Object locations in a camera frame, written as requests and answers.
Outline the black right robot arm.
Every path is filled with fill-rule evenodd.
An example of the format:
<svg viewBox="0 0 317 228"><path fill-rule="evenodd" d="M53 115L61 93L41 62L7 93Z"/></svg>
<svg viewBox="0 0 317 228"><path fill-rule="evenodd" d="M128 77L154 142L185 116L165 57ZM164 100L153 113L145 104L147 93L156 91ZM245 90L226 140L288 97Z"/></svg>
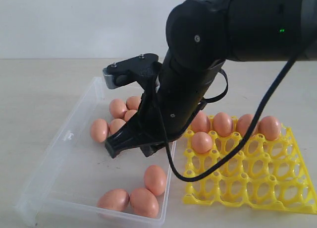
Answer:
<svg viewBox="0 0 317 228"><path fill-rule="evenodd" d="M108 138L111 157L140 148L151 156L177 140L207 100L226 60L285 61L317 29L317 0L186 0L166 22L163 62L143 54L104 69L115 89L144 90L132 120Z"/></svg>

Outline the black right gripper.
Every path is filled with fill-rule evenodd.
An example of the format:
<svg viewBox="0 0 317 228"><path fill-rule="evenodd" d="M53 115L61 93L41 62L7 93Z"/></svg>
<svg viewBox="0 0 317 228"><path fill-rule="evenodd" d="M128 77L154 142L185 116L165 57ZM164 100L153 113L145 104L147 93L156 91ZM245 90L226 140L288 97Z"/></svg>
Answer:
<svg viewBox="0 0 317 228"><path fill-rule="evenodd" d="M197 113L206 106L205 99L190 106L188 99L181 98L185 103L182 106L169 98L156 101L155 96L145 92L138 112L116 134L106 139L105 148L111 158L133 148L140 148L145 157L155 154L167 143L180 138Z"/></svg>

